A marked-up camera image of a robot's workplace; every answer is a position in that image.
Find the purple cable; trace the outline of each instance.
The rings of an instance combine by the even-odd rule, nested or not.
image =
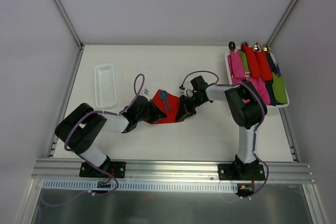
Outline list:
[[[136,92],[136,90],[135,90],[135,86],[136,86],[136,81],[137,81],[137,79],[138,79],[139,76],[142,76],[142,83],[141,83],[141,85],[140,85],[140,89]],[[83,117],[82,117],[82,118],[81,118],[81,119],[74,125],[74,127],[73,127],[73,128],[71,129],[71,131],[69,132],[69,134],[68,134],[68,136],[67,136],[67,138],[66,138],[66,140],[65,140],[65,142],[64,142],[64,149],[65,149],[67,152],[71,151],[71,149],[68,148],[68,144],[69,144],[69,141],[70,141],[70,139],[71,139],[73,133],[75,132],[75,130],[77,129],[77,127],[78,127],[78,126],[79,126],[79,125],[80,125],[80,124],[81,124],[87,117],[89,117],[90,115],[93,115],[93,114],[118,115],[118,114],[122,114],[122,113],[126,112],[126,111],[133,105],[133,103],[135,102],[135,100],[138,98],[138,96],[139,96],[139,94],[140,94],[140,92],[141,92],[141,90],[142,90],[142,88],[143,88],[144,83],[145,83],[145,75],[142,74],[142,73],[138,74],[138,75],[136,76],[135,80],[134,80],[134,85],[133,85],[133,87],[134,87],[134,92],[135,92],[135,97],[134,97],[134,99],[131,101],[131,103],[130,103],[125,109],[123,109],[122,111],[120,111],[119,113],[114,113],[114,112],[110,112],[110,111],[93,110],[93,111],[91,111],[91,112],[85,114],[85,115],[84,115],[84,116],[83,116]],[[109,190],[108,192],[103,193],[103,194],[95,194],[96,196],[106,196],[106,195],[109,195],[109,194],[113,193],[115,190],[117,190],[117,189],[119,188],[119,183],[118,183],[117,179],[116,179],[112,174],[109,174],[109,173],[107,173],[107,172],[105,172],[105,171],[103,171],[103,170],[101,170],[101,169],[95,167],[92,163],[90,163],[90,162],[87,161],[87,160],[86,160],[85,162],[86,162],[88,165],[90,165],[92,168],[96,169],[97,171],[99,171],[99,172],[101,172],[101,173],[107,175],[108,177],[111,177],[111,178],[115,181],[115,183],[116,183],[116,187],[115,187],[114,189]],[[73,202],[73,201],[74,201],[76,198],[78,198],[80,195],[82,195],[82,194],[84,194],[84,193],[88,193],[88,192],[89,192],[89,191],[82,191],[82,192],[80,192],[79,194],[77,194],[76,196],[74,196],[74,198],[70,199],[69,201],[67,201],[67,202],[65,202],[65,203],[61,203],[61,204],[49,204],[49,203],[45,202],[44,199],[43,199],[43,193],[41,193],[41,197],[40,197],[40,198],[41,198],[41,202],[42,202],[43,204],[45,204],[46,206],[48,206],[48,207],[61,207],[61,206],[65,206],[65,205],[67,205],[67,204]]]
[[[192,74],[194,74],[194,73],[211,73],[211,74],[213,74],[213,75],[217,78],[215,84],[217,85],[217,83],[219,82],[219,76],[218,76],[217,74],[215,74],[215,73],[213,73],[213,72],[211,72],[211,71],[207,71],[207,70],[199,70],[199,71],[194,71],[194,72],[189,73],[189,74],[184,78],[184,80],[183,80],[181,86],[183,86],[185,80],[186,80],[190,75],[192,75]]]
[[[261,121],[257,124],[257,126],[254,128],[253,130],[253,146],[252,146],[252,151],[253,151],[253,155],[255,156],[255,158],[260,162],[262,163],[263,165],[265,165],[266,167],[266,170],[267,170],[267,175],[266,175],[266,178],[265,178],[265,181],[264,183],[259,187],[258,190],[256,190],[251,196],[248,196],[246,198],[251,198],[252,196],[255,196],[267,183],[268,181],[268,177],[269,177],[269,167],[268,165],[266,164],[266,162],[262,161],[258,155],[256,154],[256,143],[257,143],[257,130],[258,128],[261,126],[262,122],[264,121],[265,119],[265,111],[264,111],[264,107],[263,105],[261,104],[261,101],[259,100],[259,98],[257,97],[257,95],[252,91],[252,89],[246,85],[245,83],[241,82],[241,83],[238,83],[238,84],[217,84],[217,86],[225,86],[225,87],[233,87],[233,86],[237,86],[237,85],[241,85],[241,86],[244,86],[248,92],[250,92],[250,94],[253,96],[253,98],[257,101],[258,105],[260,106],[261,108],[261,113],[262,113],[262,116],[261,116]]]

